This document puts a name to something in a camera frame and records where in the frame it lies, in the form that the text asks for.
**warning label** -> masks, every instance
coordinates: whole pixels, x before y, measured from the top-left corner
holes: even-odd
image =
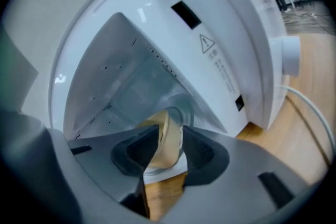
[[[215,41],[207,38],[206,36],[199,35],[199,37],[201,39],[201,45],[202,45],[202,52],[203,52],[203,54],[206,53],[208,50],[210,50],[211,47],[216,44]]]

